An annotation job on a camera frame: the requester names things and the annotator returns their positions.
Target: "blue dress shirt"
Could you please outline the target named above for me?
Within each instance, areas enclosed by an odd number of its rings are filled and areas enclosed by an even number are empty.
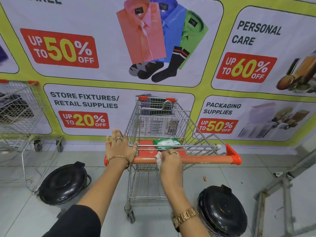
[[[170,63],[172,51],[175,46],[180,46],[182,30],[185,21],[186,9],[176,0],[149,0],[159,4],[163,37],[167,57],[158,59],[159,62]]]

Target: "floor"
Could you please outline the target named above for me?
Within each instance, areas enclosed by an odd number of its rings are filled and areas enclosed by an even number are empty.
[[[85,168],[95,181],[105,170],[104,152],[65,151],[54,155],[53,152],[29,152],[26,158],[27,178],[33,177],[34,183],[40,179],[37,171],[43,173],[45,166],[52,166],[46,175],[57,167],[73,164],[76,161],[85,163]],[[272,173],[285,171],[297,163],[300,158],[295,155],[241,155],[243,163],[240,166],[229,164],[200,164],[184,171],[184,189],[196,205],[199,193],[210,185],[226,185],[242,203],[248,216],[248,228],[242,235],[252,237],[254,233],[254,213],[256,202],[254,194],[273,180]],[[304,171],[298,170],[295,175]],[[42,236],[55,223],[60,208],[42,203],[36,195],[26,188],[19,179],[23,177],[19,156],[11,153],[0,155],[0,237]],[[135,223],[126,219],[124,205],[126,202],[128,171],[124,171],[109,207],[107,217],[102,227],[101,236],[177,236],[170,221],[171,209],[167,201],[139,201],[133,205]],[[137,191],[148,186],[155,191],[161,190],[157,175],[142,173]]]

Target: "person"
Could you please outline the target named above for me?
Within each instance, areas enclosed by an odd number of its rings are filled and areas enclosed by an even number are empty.
[[[120,130],[112,131],[112,145],[109,136],[105,140],[108,166],[96,183],[81,200],[71,206],[43,235],[43,237],[95,237],[100,236],[101,227],[108,211],[116,186],[129,163],[132,163],[137,142],[128,146],[127,136]],[[182,187],[182,162],[174,149],[162,152],[160,176],[163,190],[169,200],[175,216],[192,208]],[[210,237],[209,232],[196,215],[179,225],[183,237]]]

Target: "green polo shirt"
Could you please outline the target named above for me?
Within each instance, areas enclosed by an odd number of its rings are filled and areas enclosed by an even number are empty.
[[[185,59],[179,69],[181,69],[190,58],[208,30],[202,19],[195,12],[190,10],[186,11],[180,47],[186,49],[190,55]]]

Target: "black shirt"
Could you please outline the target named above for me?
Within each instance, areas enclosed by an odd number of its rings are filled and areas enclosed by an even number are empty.
[[[99,237],[101,222],[98,215],[84,205],[71,206],[43,237]]]

